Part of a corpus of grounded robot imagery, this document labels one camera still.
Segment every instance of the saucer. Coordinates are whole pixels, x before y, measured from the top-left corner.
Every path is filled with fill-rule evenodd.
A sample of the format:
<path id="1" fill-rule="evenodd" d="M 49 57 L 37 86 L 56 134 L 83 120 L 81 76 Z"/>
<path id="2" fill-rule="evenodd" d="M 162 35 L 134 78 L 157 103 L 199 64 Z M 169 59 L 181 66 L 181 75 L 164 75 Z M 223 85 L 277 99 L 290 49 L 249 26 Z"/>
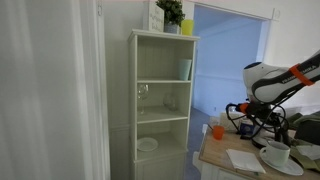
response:
<path id="1" fill-rule="evenodd" d="M 274 166 L 268 162 L 268 159 L 265 155 L 265 152 L 263 153 L 264 156 L 260 156 L 263 162 L 265 162 L 270 167 L 283 172 L 285 174 L 293 175 L 293 176 L 301 176 L 303 174 L 303 169 L 293 160 L 288 159 L 287 163 L 284 166 Z"/>

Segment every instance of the doorway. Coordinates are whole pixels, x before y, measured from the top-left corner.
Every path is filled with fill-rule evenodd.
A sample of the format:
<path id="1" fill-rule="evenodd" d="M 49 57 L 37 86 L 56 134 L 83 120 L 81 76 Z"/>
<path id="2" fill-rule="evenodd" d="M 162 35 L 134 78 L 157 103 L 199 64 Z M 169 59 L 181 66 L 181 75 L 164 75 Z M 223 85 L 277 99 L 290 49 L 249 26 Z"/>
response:
<path id="1" fill-rule="evenodd" d="M 197 45 L 192 107 L 219 116 L 247 99 L 243 68 L 262 61 L 269 21 L 195 5 Z"/>

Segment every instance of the potted plant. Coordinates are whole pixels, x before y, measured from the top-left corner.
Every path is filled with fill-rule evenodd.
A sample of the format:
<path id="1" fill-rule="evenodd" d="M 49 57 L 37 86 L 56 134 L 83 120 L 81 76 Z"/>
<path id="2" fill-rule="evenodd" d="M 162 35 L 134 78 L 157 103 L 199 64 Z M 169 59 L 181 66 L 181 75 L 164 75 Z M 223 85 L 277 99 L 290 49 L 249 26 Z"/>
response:
<path id="1" fill-rule="evenodd" d="M 185 14 L 182 12 L 180 0 L 157 0 L 156 4 L 164 11 L 164 31 L 178 33 L 178 27 L 184 20 Z"/>

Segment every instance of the wooden table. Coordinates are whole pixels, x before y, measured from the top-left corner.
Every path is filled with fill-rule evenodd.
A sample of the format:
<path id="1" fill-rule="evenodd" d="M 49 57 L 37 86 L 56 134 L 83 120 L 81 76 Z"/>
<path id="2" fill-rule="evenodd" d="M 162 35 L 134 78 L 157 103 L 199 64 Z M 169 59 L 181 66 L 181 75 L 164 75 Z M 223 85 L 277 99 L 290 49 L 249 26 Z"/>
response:
<path id="1" fill-rule="evenodd" d="M 226 152 L 227 149 L 254 153 L 267 173 L 258 174 L 250 171 L 234 169 Z M 242 176 L 244 179 L 320 179 L 320 173 L 310 170 L 304 170 L 302 176 L 291 176 L 277 171 L 262 161 L 259 157 L 259 149 L 253 146 L 250 140 L 242 140 L 239 135 L 234 133 L 225 133 L 222 140 L 216 140 L 213 138 L 210 129 L 207 130 L 207 133 L 204 136 L 199 159 L 206 162 L 206 164 L 208 163 L 231 174 Z"/>

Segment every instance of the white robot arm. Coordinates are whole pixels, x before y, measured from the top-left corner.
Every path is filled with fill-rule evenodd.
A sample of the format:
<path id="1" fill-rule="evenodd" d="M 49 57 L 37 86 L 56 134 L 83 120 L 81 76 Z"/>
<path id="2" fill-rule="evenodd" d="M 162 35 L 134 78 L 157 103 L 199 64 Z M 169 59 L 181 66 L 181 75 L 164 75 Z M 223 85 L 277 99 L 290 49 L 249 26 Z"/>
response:
<path id="1" fill-rule="evenodd" d="M 248 102 L 228 104 L 226 113 L 229 120 L 232 122 L 235 120 L 228 114 L 229 108 L 233 106 L 236 111 L 242 112 L 259 126 L 251 138 L 254 138 L 261 129 L 270 131 L 265 128 L 265 125 L 269 125 L 274 129 L 275 140 L 283 141 L 290 146 L 287 135 L 288 122 L 285 119 L 285 110 L 280 104 L 303 87 L 320 80 L 320 51 L 291 68 L 270 66 L 260 62 L 252 63 L 244 68 L 243 78 Z M 276 107 L 283 109 L 283 116 L 273 112 Z"/>
<path id="2" fill-rule="evenodd" d="M 253 63 L 244 68 L 243 79 L 250 102 L 276 104 L 304 86 L 320 80 L 320 51 L 301 64 L 282 68 Z"/>

